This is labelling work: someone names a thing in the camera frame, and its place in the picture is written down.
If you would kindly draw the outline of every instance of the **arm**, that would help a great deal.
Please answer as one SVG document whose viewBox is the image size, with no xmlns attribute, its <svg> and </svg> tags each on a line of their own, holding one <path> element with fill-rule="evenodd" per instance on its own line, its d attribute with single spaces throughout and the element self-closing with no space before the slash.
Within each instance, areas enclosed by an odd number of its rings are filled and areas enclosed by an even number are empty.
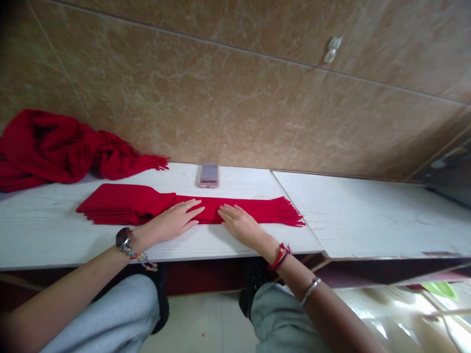
<svg viewBox="0 0 471 353">
<path fill-rule="evenodd" d="M 224 205 L 218 213 L 225 221 L 223 225 L 237 240 L 273 264 L 280 245 L 247 212 L 237 205 L 235 208 Z M 314 273 L 290 254 L 278 269 L 278 274 L 299 301 L 316 278 Z M 325 283 L 321 282 L 311 293 L 305 310 L 333 351 L 386 352 L 360 318 Z"/>
<path fill-rule="evenodd" d="M 199 203 L 194 199 L 186 202 L 189 208 Z M 132 232 L 133 250 L 141 253 L 181 235 L 198 224 L 191 219 L 203 210 L 201 207 L 186 212 L 181 204 L 169 208 Z M 129 262 L 126 254 L 111 247 L 7 314 L 4 325 L 12 352 L 43 349 Z"/>
</svg>

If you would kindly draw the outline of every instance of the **wall tile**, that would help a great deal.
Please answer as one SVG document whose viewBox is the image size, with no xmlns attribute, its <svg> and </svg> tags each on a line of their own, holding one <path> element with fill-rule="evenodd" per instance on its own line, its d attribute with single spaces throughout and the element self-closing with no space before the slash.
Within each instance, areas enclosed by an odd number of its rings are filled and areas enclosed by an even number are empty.
<svg viewBox="0 0 471 353">
<path fill-rule="evenodd" d="M 86 8 L 464 103 L 468 0 L 67 0 Z M 335 61 L 322 61 L 343 36 Z"/>
<path fill-rule="evenodd" d="M 462 104 L 32 4 L 97 127 L 175 161 L 397 178 L 467 123 Z"/>
<path fill-rule="evenodd" d="M 455 138 L 444 145 L 437 153 L 430 156 L 426 163 L 417 166 L 410 180 L 427 180 L 441 168 L 453 165 L 460 157 L 471 152 L 471 116 L 467 117 L 470 124 Z"/>
<path fill-rule="evenodd" d="M 0 131 L 23 109 L 86 121 L 86 112 L 27 4 L 18 1 L 0 38 Z"/>
</svg>

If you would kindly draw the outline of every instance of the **smartphone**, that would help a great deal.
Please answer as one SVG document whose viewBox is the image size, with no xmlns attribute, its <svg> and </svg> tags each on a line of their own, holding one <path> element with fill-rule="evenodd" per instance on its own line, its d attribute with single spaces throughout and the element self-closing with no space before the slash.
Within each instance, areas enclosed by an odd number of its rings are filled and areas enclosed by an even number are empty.
<svg viewBox="0 0 471 353">
<path fill-rule="evenodd" d="M 219 187 L 219 166 L 202 164 L 199 167 L 198 187 L 216 189 Z"/>
</svg>

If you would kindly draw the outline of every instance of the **wristwatch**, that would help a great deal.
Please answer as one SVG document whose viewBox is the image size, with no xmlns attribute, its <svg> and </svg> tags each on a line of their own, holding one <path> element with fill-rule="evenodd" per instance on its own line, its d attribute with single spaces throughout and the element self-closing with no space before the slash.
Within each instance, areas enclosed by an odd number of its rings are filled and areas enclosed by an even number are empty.
<svg viewBox="0 0 471 353">
<path fill-rule="evenodd" d="M 131 231 L 128 227 L 121 229 L 116 234 L 116 247 L 129 256 L 134 255 L 131 247 Z"/>
</svg>

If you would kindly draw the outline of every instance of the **bracelet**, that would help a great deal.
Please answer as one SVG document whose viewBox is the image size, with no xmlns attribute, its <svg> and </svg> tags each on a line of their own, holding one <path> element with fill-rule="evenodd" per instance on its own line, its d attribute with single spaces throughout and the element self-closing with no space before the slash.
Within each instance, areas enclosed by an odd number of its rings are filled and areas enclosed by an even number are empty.
<svg viewBox="0 0 471 353">
<path fill-rule="evenodd" d="M 276 271 L 280 268 L 281 264 L 286 260 L 286 256 L 291 253 L 291 249 L 288 246 L 286 246 L 284 243 L 280 244 L 280 251 L 278 252 L 278 256 L 276 256 L 275 262 L 273 262 L 273 265 L 268 265 L 268 269 L 270 271 Z"/>
<path fill-rule="evenodd" d="M 146 271 L 152 271 L 152 272 L 158 271 L 157 263 L 151 262 L 145 252 L 140 253 L 140 254 L 135 254 L 134 251 L 131 250 L 129 253 L 129 257 L 131 258 L 131 260 L 137 259 L 139 263 L 142 265 L 142 267 L 146 269 Z"/>
<path fill-rule="evenodd" d="M 146 271 L 157 272 L 157 264 L 155 262 L 151 262 L 145 252 L 140 254 L 134 252 L 131 246 L 131 239 L 132 232 L 129 230 L 129 228 L 126 227 L 121 229 L 118 234 L 116 234 L 116 247 L 119 249 L 119 251 L 122 251 L 127 256 L 129 256 L 131 260 L 137 259 L 142 267 L 146 269 Z"/>
<path fill-rule="evenodd" d="M 309 296 L 311 295 L 311 293 L 314 291 L 314 289 L 319 285 L 319 283 L 321 283 L 322 281 L 320 280 L 320 278 L 315 278 L 313 279 L 313 283 L 309 286 L 308 290 L 306 291 L 306 294 L 304 295 L 304 298 L 303 300 L 301 301 L 301 306 L 304 306 L 304 304 L 306 304 L 306 302 L 308 301 L 308 298 Z"/>
</svg>

